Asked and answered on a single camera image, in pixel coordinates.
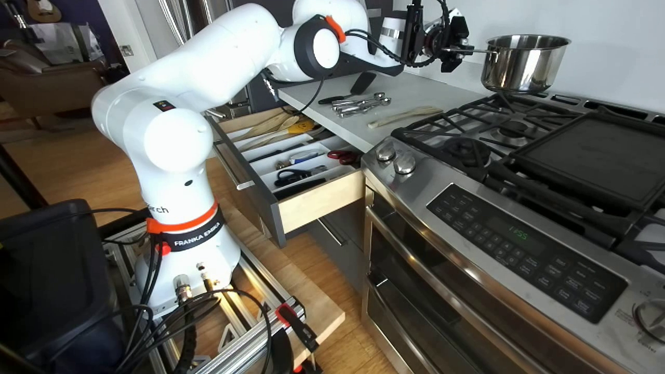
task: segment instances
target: drawer front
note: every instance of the drawer front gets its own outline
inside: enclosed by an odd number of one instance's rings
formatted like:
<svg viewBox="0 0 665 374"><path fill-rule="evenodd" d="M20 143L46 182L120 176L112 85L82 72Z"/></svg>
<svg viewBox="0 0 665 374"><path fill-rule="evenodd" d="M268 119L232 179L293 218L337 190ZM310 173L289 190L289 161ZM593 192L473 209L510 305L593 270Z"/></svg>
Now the drawer front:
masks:
<svg viewBox="0 0 665 374"><path fill-rule="evenodd" d="M363 195L363 175L352 166L343 166L329 159L329 149L349 148L337 137L316 139L305 136L276 137L273 142L246 149L251 137L237 136L255 132L268 120L290 120L276 110L259 113L216 125L218 142L213 149L226 175L225 186L232 203L279 245L286 243L286 234L310 224ZM316 170L300 182L300 192L285 195L286 187L273 187L280 173L276 165L304 156L304 163L290 166Z"/></svg>

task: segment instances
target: wooden drawer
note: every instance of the wooden drawer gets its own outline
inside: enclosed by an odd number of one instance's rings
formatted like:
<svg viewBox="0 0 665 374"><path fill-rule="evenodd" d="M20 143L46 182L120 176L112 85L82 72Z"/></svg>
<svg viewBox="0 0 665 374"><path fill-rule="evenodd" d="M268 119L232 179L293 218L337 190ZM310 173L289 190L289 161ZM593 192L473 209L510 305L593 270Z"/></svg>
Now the wooden drawer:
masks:
<svg viewBox="0 0 665 374"><path fill-rule="evenodd" d="M225 186L232 203L279 245L286 243L286 234L310 224L363 195L361 170L329 159L329 149L351 149L338 137L324 137L326 132L304 136L257 136L246 132L261 129L265 123L286 123L280 110L250 114L216 125L213 149L226 170ZM279 165L304 159L289 169L318 170L316 175L286 186L310 186L297 194L283 195L286 187L273 187Z"/></svg>

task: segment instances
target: stove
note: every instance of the stove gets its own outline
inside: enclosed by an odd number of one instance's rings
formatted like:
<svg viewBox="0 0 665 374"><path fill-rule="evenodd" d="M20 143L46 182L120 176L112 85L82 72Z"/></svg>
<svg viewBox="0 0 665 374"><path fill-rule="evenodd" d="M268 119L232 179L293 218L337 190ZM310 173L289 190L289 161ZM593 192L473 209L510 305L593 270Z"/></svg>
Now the stove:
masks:
<svg viewBox="0 0 665 374"><path fill-rule="evenodd" d="M527 324L663 368L663 117L491 95L392 132L363 166L367 192L480 289L532 308Z"/></svg>

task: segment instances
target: wooden floor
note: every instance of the wooden floor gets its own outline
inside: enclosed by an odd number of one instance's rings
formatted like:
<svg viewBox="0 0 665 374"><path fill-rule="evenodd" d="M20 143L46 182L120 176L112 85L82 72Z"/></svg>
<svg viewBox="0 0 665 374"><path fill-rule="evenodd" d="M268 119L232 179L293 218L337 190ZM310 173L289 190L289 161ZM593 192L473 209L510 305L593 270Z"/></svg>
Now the wooden floor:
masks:
<svg viewBox="0 0 665 374"><path fill-rule="evenodd" d="M91 209L144 209L129 161L89 120L49 120L44 128L32 132L28 123L0 123L0 142L49 203L82 198ZM225 202L225 190L216 186L223 170L216 163L209 163L207 170L216 198ZM20 212L27 209L0 179L0 218ZM119 217L98 217L98 224L113 218ZM316 353L321 371L392 372L359 322L357 293L316 239L297 235L283 251L347 315L344 324Z"/></svg>

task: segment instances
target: oven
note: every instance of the oven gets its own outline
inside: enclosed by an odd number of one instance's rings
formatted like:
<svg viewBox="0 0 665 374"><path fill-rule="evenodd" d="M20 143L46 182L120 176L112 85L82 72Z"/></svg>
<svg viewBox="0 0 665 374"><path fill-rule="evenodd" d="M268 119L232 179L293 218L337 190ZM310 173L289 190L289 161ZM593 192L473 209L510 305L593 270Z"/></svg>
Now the oven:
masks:
<svg viewBox="0 0 665 374"><path fill-rule="evenodd" d="M658 372L663 275L463 165L399 136L363 159L361 316L394 371Z"/></svg>

